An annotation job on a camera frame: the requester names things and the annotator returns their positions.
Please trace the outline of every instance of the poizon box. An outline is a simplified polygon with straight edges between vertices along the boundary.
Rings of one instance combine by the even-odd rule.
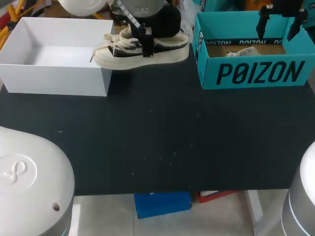
[[[263,40],[257,11],[201,12],[196,16],[193,52],[204,89],[302,86],[315,65],[315,45],[307,32],[287,40],[293,18],[270,16]],[[259,56],[226,57],[255,47]]]

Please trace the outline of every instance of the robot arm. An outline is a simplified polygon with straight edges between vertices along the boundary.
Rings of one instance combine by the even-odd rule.
[[[301,9],[303,0],[272,0],[272,3],[273,5],[263,6],[259,12],[260,19],[256,27],[258,38],[263,39],[269,16],[277,14],[295,18],[287,36],[288,41],[290,41],[300,32],[300,27],[308,16],[307,10]]]

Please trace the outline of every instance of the gray cylinder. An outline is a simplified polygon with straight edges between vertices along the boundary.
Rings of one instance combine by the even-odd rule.
[[[315,144],[303,156],[282,210],[286,236],[315,236]]]

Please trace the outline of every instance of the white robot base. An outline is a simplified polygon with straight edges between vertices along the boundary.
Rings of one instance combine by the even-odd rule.
[[[74,174],[52,142],[0,127],[0,236],[68,236]]]

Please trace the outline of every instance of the logo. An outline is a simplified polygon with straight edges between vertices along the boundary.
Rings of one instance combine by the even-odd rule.
[[[20,193],[29,189],[37,177],[37,166],[28,156],[0,156],[0,195]]]
[[[281,44],[282,38],[233,38],[233,39],[205,39],[206,45],[242,45],[242,44]]]
[[[262,61],[260,63],[254,62],[253,64],[241,63],[235,66],[235,68],[229,63],[221,64],[217,78],[217,85],[220,85],[222,80],[228,79],[227,77],[229,77],[234,84],[296,82],[304,64],[304,60],[301,61],[300,64],[297,64],[295,61],[291,61],[289,65],[285,61],[279,61],[276,63],[271,61]]]
[[[196,46],[196,55],[195,55],[195,58],[196,58],[196,64],[198,64],[198,57],[199,57],[199,53],[201,51],[201,45],[202,45],[202,40],[203,40],[203,34],[202,32],[200,31],[199,33],[199,38],[198,38],[198,45]]]
[[[10,172],[4,172],[4,177],[8,180],[10,184],[15,184],[18,180],[18,176],[24,174],[26,170],[28,169],[28,166],[25,162],[15,162],[13,164],[12,170]]]
[[[205,11],[206,3],[207,3],[207,0],[201,0],[201,2],[200,2],[200,6],[201,6],[201,11],[202,12]]]

